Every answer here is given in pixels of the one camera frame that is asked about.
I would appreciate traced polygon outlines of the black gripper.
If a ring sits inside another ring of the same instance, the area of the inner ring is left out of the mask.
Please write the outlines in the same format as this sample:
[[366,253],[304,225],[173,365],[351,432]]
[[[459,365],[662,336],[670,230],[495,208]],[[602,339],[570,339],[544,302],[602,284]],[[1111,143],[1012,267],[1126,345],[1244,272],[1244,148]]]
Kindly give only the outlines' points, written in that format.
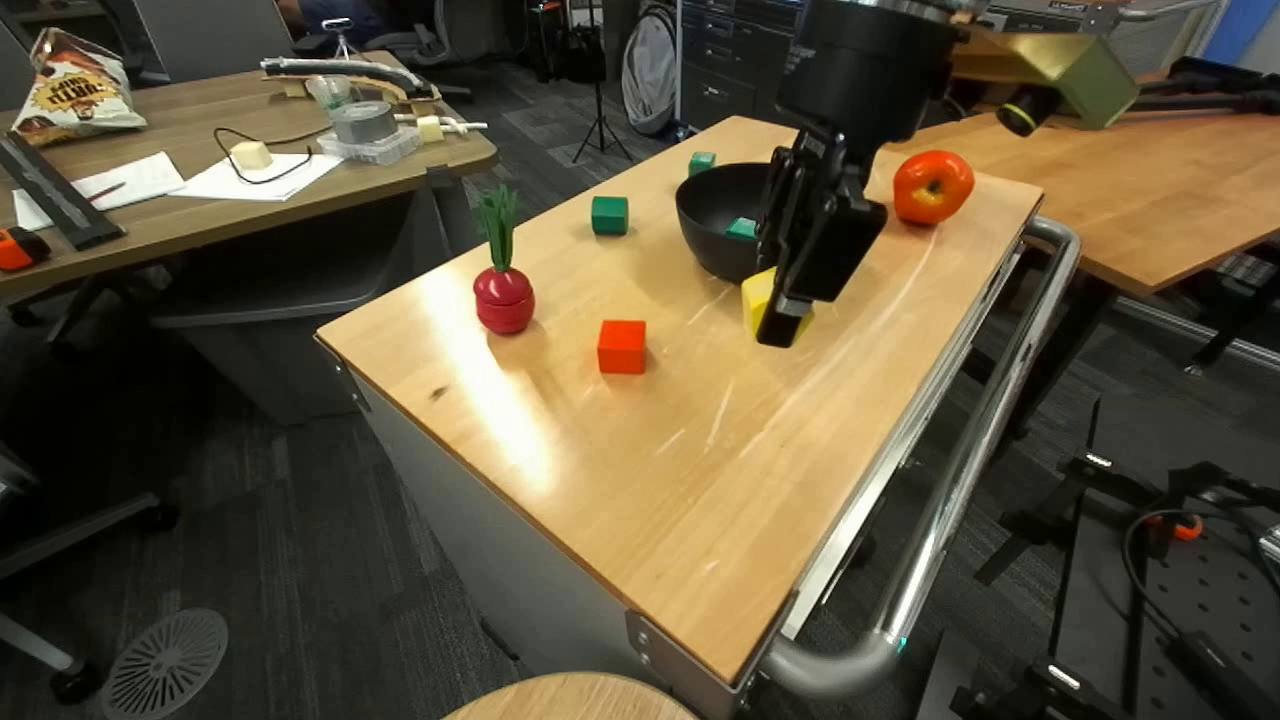
[[809,302],[834,302],[888,225],[888,208],[867,202],[876,148],[858,136],[799,131],[773,152],[761,222],[761,262],[780,272],[754,339],[787,348]]

